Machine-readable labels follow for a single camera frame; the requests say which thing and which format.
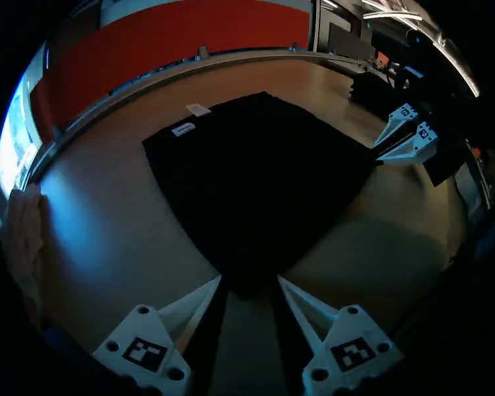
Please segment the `black towel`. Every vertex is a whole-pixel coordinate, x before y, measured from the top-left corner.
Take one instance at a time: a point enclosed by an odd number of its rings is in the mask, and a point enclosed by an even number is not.
[[[184,123],[195,129],[176,136]],[[295,264],[375,166],[368,148],[266,92],[213,106],[143,145],[187,235],[242,296]]]

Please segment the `window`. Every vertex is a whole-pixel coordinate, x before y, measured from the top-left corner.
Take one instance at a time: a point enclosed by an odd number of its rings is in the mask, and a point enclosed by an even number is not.
[[[0,186],[7,198],[13,188],[22,188],[41,145],[31,115],[24,74],[9,105],[0,137]]]

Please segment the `red wall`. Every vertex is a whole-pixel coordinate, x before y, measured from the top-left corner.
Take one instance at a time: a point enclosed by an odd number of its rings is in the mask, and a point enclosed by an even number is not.
[[[110,90],[154,68],[238,48],[308,46],[308,13],[258,0],[181,0],[139,11],[95,32],[52,65],[31,92],[42,140]]]

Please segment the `white tag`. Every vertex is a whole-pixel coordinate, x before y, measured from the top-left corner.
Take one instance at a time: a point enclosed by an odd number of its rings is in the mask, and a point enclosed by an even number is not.
[[[182,136],[184,133],[192,131],[195,128],[196,127],[194,126],[193,123],[186,122],[185,124],[179,126],[178,128],[174,128],[172,130],[172,133],[175,134],[176,136]]]
[[[192,114],[197,117],[203,116],[204,114],[210,113],[210,109],[203,107],[201,104],[188,104],[186,106],[187,110],[189,110]]]

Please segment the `wooden table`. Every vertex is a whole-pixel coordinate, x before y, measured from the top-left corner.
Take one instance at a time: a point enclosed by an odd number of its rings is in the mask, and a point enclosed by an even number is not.
[[[306,61],[234,65],[153,90],[90,127],[40,182],[48,198],[48,313],[92,351],[136,304],[160,308],[216,275],[178,224],[141,144],[187,117],[185,105],[209,107],[266,90],[371,147],[384,123],[348,101],[351,82]],[[450,181],[433,188],[422,166],[381,166],[286,277],[333,306],[361,304],[388,330],[436,281],[465,229]],[[246,393],[281,393],[272,318],[265,296],[243,302],[230,295],[212,394],[233,384]]]

